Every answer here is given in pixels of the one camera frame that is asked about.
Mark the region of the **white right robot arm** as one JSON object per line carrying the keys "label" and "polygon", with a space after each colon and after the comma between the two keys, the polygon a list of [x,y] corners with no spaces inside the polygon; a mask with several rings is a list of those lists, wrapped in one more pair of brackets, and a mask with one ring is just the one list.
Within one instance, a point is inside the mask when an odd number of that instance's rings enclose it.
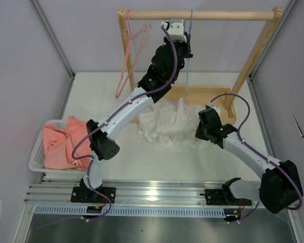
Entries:
{"label": "white right robot arm", "polygon": [[[280,161],[257,151],[242,138],[238,129],[231,124],[223,125],[217,110],[211,107],[200,111],[198,116],[196,137],[235,155],[260,179],[255,182],[236,177],[225,182],[221,198],[226,204],[248,199],[262,203],[274,214],[283,209],[301,208],[303,191],[297,167],[292,161]],[[298,206],[293,208],[293,203],[298,203]]]}

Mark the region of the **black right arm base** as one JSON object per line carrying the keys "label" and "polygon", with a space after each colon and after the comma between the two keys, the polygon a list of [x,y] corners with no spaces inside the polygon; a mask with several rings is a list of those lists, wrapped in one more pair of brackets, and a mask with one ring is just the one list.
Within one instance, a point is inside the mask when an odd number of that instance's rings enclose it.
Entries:
{"label": "black right arm base", "polygon": [[229,186],[240,179],[235,177],[223,183],[220,189],[205,189],[204,193],[200,193],[200,195],[204,196],[206,204],[209,206],[251,206],[251,200],[235,198],[229,190]]}

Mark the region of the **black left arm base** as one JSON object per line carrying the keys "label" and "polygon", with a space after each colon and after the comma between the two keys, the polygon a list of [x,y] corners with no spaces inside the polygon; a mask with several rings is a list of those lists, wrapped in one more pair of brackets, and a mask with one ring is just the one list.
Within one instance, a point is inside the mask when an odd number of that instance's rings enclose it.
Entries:
{"label": "black left arm base", "polygon": [[[100,186],[96,190],[106,196],[111,203],[115,202],[116,188]],[[72,203],[107,203],[108,201],[101,195],[86,187],[83,179],[79,185],[73,187],[70,201]]]}

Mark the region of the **white skirt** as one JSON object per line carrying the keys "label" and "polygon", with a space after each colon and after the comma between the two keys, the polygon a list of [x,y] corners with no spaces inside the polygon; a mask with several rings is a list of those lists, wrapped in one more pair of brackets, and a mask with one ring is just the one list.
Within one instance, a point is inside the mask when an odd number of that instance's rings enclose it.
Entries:
{"label": "white skirt", "polygon": [[187,105],[178,101],[159,100],[138,116],[140,138],[153,144],[161,144],[174,151],[192,150],[200,146],[195,137],[199,124],[200,105]]}

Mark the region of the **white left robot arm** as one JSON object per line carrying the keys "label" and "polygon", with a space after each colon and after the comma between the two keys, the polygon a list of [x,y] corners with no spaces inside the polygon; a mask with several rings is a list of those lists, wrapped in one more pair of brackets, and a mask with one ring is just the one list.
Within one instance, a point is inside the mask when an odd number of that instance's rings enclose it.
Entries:
{"label": "white left robot arm", "polygon": [[120,151],[115,139],[122,129],[171,90],[185,66],[185,60],[193,57],[190,34],[185,32],[183,38],[164,37],[164,45],[157,48],[147,73],[129,97],[113,113],[97,122],[91,119],[86,123],[87,135],[75,146],[71,156],[76,160],[88,158],[90,163],[79,186],[72,189],[71,202],[114,202],[113,190],[102,186],[105,162]]}

